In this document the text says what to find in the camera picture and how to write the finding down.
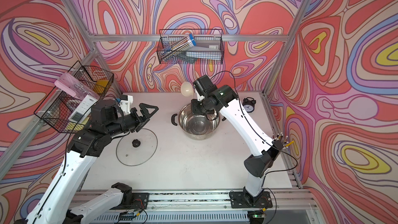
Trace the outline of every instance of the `wire basket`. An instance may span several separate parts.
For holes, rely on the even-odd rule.
[[[157,48],[160,64],[222,64],[224,61],[224,44],[222,42],[222,29],[161,29],[160,40]],[[173,50],[172,44],[184,39],[187,34],[192,34],[195,41],[209,41],[216,43],[218,51],[190,51]]]
[[[69,73],[81,81],[84,85],[92,89],[99,95],[99,99],[102,100],[108,89],[113,83],[114,74],[112,72],[106,71],[100,67],[96,66],[82,66],[82,64],[77,61],[69,70]],[[40,105],[36,108],[34,114],[46,122],[49,126],[54,128],[60,133],[76,133],[83,129],[84,124],[79,124],[70,121],[68,118],[71,116],[72,112],[79,106],[82,102],[81,100],[74,98],[62,91],[55,98],[54,102],[47,109],[38,109],[47,102],[51,96],[58,93],[61,89],[54,87],[51,92],[43,99]]]

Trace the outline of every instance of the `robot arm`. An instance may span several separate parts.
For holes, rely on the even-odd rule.
[[[245,140],[251,156],[244,164],[249,172],[244,187],[245,201],[253,206],[261,197],[265,172],[273,165],[283,148],[280,141],[268,137],[241,106],[238,95],[231,87],[217,88],[208,76],[202,76],[193,82],[198,99],[192,99],[192,113],[203,115],[220,112],[228,119]]]
[[[73,136],[68,145],[68,153],[56,176],[36,207],[22,223],[88,224],[113,207],[120,204],[131,205],[133,201],[131,187],[117,183],[101,196],[68,210],[88,170],[101,155],[104,147],[112,141],[112,137],[121,133],[138,132],[159,109],[143,103],[139,106],[142,116],[137,115],[136,108],[132,108],[128,115],[123,115],[125,111],[122,111],[114,100],[96,102],[91,108],[90,121]],[[149,113],[148,108],[152,108],[153,111]]]

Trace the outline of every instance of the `colorful swirl pattern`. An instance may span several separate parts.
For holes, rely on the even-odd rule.
[[[93,34],[157,34],[162,28],[222,28],[286,34],[301,0],[73,0]],[[87,54],[60,0],[2,0],[0,152],[23,130],[54,80]],[[182,82],[229,70],[238,90],[261,90],[280,42],[228,42],[216,66],[160,65],[155,42],[100,42],[123,91],[178,91]],[[214,78],[233,84],[229,74]],[[114,90],[109,90],[109,97]],[[27,216],[62,161],[68,135],[44,126],[0,182],[0,224]]]
[[[73,0],[93,34],[158,34],[163,28],[222,28],[225,34],[286,34],[301,0]],[[261,90],[281,44],[228,42],[225,63],[159,66],[156,43],[101,42],[122,91],[175,91],[222,70],[239,90]],[[221,74],[218,83],[231,83]]]
[[[60,0],[1,0],[0,155],[54,81],[88,52]],[[63,159],[67,136],[43,126],[0,182],[0,223],[25,217]]]
[[[312,0],[267,92],[327,223],[398,223],[398,0]]]

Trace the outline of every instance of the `black cable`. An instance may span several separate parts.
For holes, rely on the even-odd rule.
[[[232,196],[231,196],[231,192],[234,192],[233,190],[231,190],[229,193],[228,193],[228,195],[229,195],[229,198],[231,199],[231,200],[235,200],[235,199],[233,199],[232,198]]]
[[[129,135],[129,134],[130,134],[130,131],[128,131],[126,135],[121,135],[121,136],[116,136],[116,137],[111,138],[111,141],[114,140],[114,139],[116,139],[116,138],[125,137],[125,136],[127,136],[127,135]]]
[[[216,119],[218,119],[218,112],[217,111],[215,111],[215,112],[216,112],[216,117],[214,119],[209,119],[209,117],[207,116],[209,113],[205,114],[208,121],[215,121]]]
[[[148,220],[148,214],[147,214],[147,212],[142,208],[142,210],[145,212],[145,214],[147,215],[147,218],[145,219],[145,221],[143,222],[143,223],[141,223],[141,224],[144,224],[145,222],[147,222],[147,220]]]
[[[275,212],[274,212],[274,215],[272,216],[272,218],[271,218],[269,221],[266,222],[266,224],[268,224],[268,223],[270,223],[270,222],[272,221],[272,219],[275,217],[275,215],[276,215],[276,208],[278,207],[278,205],[276,204],[276,197],[275,197],[275,195],[273,194],[272,190],[271,190],[270,188],[266,188],[266,189],[268,189],[268,190],[272,193],[272,195],[274,196],[274,199],[275,199]]]
[[[88,112],[88,110],[90,110],[90,109],[92,108],[92,106],[89,107],[89,108],[84,112],[84,114],[82,115],[82,117],[83,117],[84,115],[86,115],[86,113]],[[66,141],[66,146],[65,146],[65,160],[64,160],[64,167],[63,167],[63,169],[62,169],[62,173],[61,173],[61,175],[59,176],[59,178],[58,178],[57,182],[55,183],[54,187],[51,189],[50,193],[47,195],[47,198],[44,200],[43,204],[41,205],[41,208],[40,208],[40,210],[37,212],[37,215],[39,215],[40,212],[43,210],[43,207],[44,207],[44,205],[46,204],[48,198],[50,197],[52,191],[55,189],[55,187],[57,186],[59,180],[60,180],[60,179],[63,177],[63,175],[64,175],[65,168],[66,168],[66,166],[67,166],[68,141],[69,141],[69,139],[70,139],[70,137],[71,137],[73,131],[74,131],[75,128],[77,127],[78,123],[82,120],[82,117],[80,117],[79,121],[78,121],[78,122],[76,123],[76,125],[73,127],[73,129],[71,130],[71,132],[70,132],[70,134],[69,134],[69,137],[68,137],[68,139],[67,139],[67,141]],[[37,217],[35,217],[35,219],[33,220],[33,223],[32,223],[32,224],[35,224],[36,219],[37,219]]]
[[[239,95],[238,95],[238,91],[236,91],[236,80],[235,80],[235,76],[234,76],[234,74],[231,72],[231,71],[228,71],[228,70],[223,70],[223,71],[220,71],[220,72],[218,72],[218,73],[216,73],[216,74],[214,74],[212,77],[211,77],[211,79],[212,78],[214,78],[217,74],[219,74],[219,73],[222,73],[222,72],[228,72],[228,73],[230,73],[231,75],[232,75],[232,77],[234,78],[234,90],[235,90],[235,93],[236,93],[236,95],[238,96],[238,101],[239,101],[239,107],[240,107],[240,111],[242,112],[242,114],[243,114],[243,110],[242,110],[242,104],[240,103],[240,99],[239,99]],[[286,155],[289,155],[289,156],[291,156],[294,160],[296,160],[296,166],[294,166],[293,168],[290,168],[290,169],[284,169],[284,170],[275,170],[275,171],[271,171],[271,172],[286,172],[286,171],[289,171],[289,170],[292,170],[292,169],[294,169],[294,168],[296,168],[297,167],[297,165],[299,165],[299,162],[297,161],[297,159],[295,158],[295,157],[293,157],[292,155],[290,155],[289,153],[286,153],[286,152],[284,152],[284,151],[282,151],[282,150],[280,150],[280,149],[278,149],[278,148],[276,148],[276,147],[274,147],[274,146],[272,146],[271,144],[269,144],[265,139],[263,139],[257,132],[256,132],[256,130],[251,126],[251,124],[250,124],[250,122],[248,121],[248,119],[246,118],[246,116],[245,115],[243,115],[243,117],[246,119],[246,122],[249,124],[249,126],[251,127],[251,129],[254,131],[254,133],[256,133],[256,135],[257,136],[259,136],[267,145],[269,145],[270,147],[272,147],[272,148],[274,148],[275,150],[277,150],[277,151],[280,151],[280,152],[283,152],[283,153],[285,153]]]

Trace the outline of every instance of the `black alarm clock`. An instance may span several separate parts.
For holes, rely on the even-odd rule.
[[[245,108],[246,112],[253,112],[255,104],[256,104],[255,99],[253,99],[252,97],[247,97],[243,99],[242,106],[243,108]]]

